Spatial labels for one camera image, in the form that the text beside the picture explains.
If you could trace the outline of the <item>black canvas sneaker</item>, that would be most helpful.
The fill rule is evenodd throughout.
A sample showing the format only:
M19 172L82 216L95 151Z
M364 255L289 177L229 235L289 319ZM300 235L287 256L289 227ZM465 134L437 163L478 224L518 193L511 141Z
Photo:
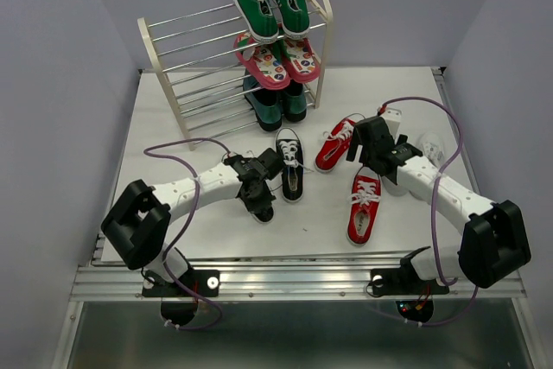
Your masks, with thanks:
M261 208L256 212L252 212L252 217L261 224L268 224L273 220L274 208L272 206Z
M296 203L303 196L305 172L312 172L305 166L302 141L293 129L283 127L276 134L275 150L284 163L281 173L283 198L288 203Z

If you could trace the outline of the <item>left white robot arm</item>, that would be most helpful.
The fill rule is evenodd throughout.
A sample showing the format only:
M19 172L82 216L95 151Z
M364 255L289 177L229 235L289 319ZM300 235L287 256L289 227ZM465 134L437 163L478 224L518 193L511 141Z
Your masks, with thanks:
M100 229L130 270L145 269L162 279L172 294L186 293L192 284L188 261L166 241L169 226L181 217L223 200L239 199L260 221L272 219L275 196L268 182L285 167L273 149L258 157L239 154L223 159L190 178L147 185L127 185L103 219Z

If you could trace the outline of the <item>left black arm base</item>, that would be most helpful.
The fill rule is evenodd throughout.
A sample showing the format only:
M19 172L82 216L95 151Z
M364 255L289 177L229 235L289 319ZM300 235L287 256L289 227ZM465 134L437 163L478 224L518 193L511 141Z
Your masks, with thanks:
M218 270L192 269L170 282L151 270L141 270L142 297L159 299L164 326L177 331L200 331L219 324L222 308L214 301L219 296Z

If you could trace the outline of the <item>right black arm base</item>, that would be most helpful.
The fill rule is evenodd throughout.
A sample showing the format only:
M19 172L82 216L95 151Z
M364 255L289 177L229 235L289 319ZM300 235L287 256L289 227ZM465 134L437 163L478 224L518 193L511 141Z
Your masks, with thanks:
M419 326L429 323L433 316L435 307L432 296L449 293L449 288L435 279L421 279L411 263L416 254L428 249L427 246L409 253L400 259L398 267L372 269L365 287L365 293L373 298L399 296L396 301L399 316Z

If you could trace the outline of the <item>white sneaker under arm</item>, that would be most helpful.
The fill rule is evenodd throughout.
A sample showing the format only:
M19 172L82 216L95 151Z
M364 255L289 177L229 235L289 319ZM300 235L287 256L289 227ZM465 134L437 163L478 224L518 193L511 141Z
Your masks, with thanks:
M385 190L394 197L400 197L410 193L415 199L422 200L425 203L430 204L432 201L433 192L431 186L423 179L411 178L401 185L395 184L385 176L382 176L381 180Z

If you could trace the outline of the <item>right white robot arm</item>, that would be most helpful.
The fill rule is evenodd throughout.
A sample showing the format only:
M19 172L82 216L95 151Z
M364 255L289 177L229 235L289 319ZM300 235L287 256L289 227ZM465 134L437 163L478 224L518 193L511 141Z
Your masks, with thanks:
M531 261L518 205L490 200L445 175L406 137L394 139L383 117L354 125L346 158L416 194L460 234L456 244L423 247L404 257L392 272L403 289L417 291L441 277L465 278L487 289Z

